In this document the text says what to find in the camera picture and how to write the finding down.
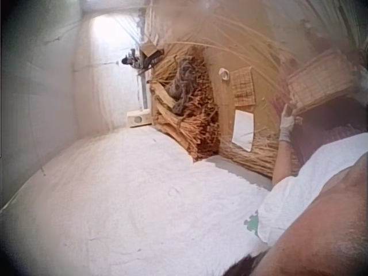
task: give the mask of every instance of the white sheet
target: white sheet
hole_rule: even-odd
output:
[[[337,173],[368,152],[368,133],[324,145],[300,170],[272,189],[258,210],[258,235],[273,246]]]
[[[252,150],[254,136],[254,115],[241,110],[235,111],[232,142],[246,151]]]
[[[82,140],[45,174],[2,213],[4,241],[32,275],[220,275],[262,246],[244,220],[268,192],[193,164],[151,127]]]

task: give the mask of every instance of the person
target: person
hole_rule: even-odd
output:
[[[157,50],[151,56],[142,57],[136,56],[136,50],[131,49],[130,53],[126,55],[121,63],[124,65],[130,65],[132,68],[142,70],[143,72],[149,70],[153,66],[157,65],[160,61],[160,57],[164,54],[162,50]]]
[[[322,146],[294,177],[296,121],[286,106],[274,187],[258,209],[258,236],[269,249],[246,256],[224,276],[368,275],[368,133]]]

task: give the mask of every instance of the gloved hand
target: gloved hand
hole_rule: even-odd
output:
[[[295,116],[289,109],[288,105],[285,105],[281,114],[280,124],[280,138],[279,141],[285,141],[290,143],[290,134],[293,131],[295,124]]]

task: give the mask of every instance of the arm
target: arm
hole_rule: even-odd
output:
[[[295,119],[289,107],[285,105],[281,115],[279,148],[272,184],[275,186],[281,180],[292,175],[292,146],[290,134],[294,128]]]

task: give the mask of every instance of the white paper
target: white paper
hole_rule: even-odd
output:
[[[232,142],[246,151],[252,150],[254,116],[252,113],[236,110]]]

